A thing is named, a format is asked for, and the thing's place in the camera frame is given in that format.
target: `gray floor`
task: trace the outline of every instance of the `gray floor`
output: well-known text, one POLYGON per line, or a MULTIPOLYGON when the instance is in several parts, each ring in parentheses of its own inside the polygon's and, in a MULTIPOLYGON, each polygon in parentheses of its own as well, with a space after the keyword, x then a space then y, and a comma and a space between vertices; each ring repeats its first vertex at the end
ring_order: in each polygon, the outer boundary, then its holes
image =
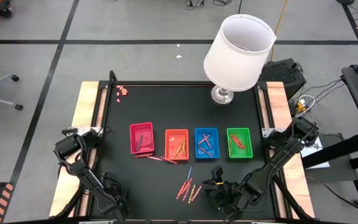
MULTIPOLYGON (((257 16, 274 29, 283 2, 242 0, 241 13, 257 16)), ((72 3, 15 0, 14 17, 0 18, 0 39, 58 40, 72 3)), ((80 0, 67 39, 213 39, 222 20, 237 13, 239 5, 240 0, 225 7, 206 1, 205 7, 186 11, 184 1, 179 0, 80 0)), ((323 0, 289 1, 278 39, 357 40, 342 6, 323 0)), ((25 107, 16 111, 0 105, 0 181, 11 177, 56 48, 49 44, 0 45, 0 76, 21 77, 18 83, 3 83, 0 97, 25 107)), ((208 49, 205 44, 64 45, 5 222, 48 217, 57 182, 52 149, 62 138, 60 130, 71 124, 82 81, 105 80, 110 69, 119 80, 207 80, 202 64, 208 49)), ((358 46, 276 46, 274 60, 286 58, 302 64, 307 88, 336 80, 342 67, 358 63, 358 46)), ((307 118, 317 121, 324 133, 341 132, 345 138, 358 133, 358 111, 345 86, 313 107, 307 118)), ((330 186, 349 200, 357 198, 351 182, 330 186)), ((309 188, 318 218, 358 223, 358 210, 319 184, 309 182, 309 188)))

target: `lamp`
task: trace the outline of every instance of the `lamp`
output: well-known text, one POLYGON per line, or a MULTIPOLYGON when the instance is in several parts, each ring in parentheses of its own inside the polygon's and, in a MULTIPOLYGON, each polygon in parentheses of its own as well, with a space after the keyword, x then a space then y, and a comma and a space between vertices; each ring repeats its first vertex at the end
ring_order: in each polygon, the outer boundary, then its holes
POLYGON ((252 88, 259 78, 276 36, 264 21, 250 15, 226 18, 205 56, 204 71, 216 85, 212 99, 229 104, 234 91, 252 88))

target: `silver lamp base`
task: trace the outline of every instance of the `silver lamp base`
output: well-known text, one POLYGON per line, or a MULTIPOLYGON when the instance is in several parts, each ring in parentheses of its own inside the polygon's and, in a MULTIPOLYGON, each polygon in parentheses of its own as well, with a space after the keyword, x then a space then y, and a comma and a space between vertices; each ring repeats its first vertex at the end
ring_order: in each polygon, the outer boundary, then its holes
POLYGON ((234 93, 229 90, 225 90, 218 86, 215 86, 211 91, 212 99, 214 103, 219 106, 228 105, 234 98, 234 93))

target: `green tray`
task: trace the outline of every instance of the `green tray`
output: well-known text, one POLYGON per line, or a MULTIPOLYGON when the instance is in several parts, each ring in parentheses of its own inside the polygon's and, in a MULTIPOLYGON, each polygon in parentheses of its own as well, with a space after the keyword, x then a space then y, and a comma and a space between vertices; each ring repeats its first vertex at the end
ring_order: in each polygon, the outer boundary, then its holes
POLYGON ((229 149, 229 157, 233 159, 252 158, 251 136, 248 128, 228 128, 227 129, 227 145, 229 149), (246 149, 240 149, 230 135, 236 135, 237 138, 245 145, 246 149))

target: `blue crayon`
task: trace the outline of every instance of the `blue crayon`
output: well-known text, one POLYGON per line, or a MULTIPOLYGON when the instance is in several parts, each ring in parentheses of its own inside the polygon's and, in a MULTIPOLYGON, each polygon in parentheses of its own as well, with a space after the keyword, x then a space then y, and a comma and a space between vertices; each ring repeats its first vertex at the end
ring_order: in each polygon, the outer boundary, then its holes
POLYGON ((193 170, 193 165, 190 166, 189 174, 187 175, 187 182, 190 180, 191 170, 193 170))

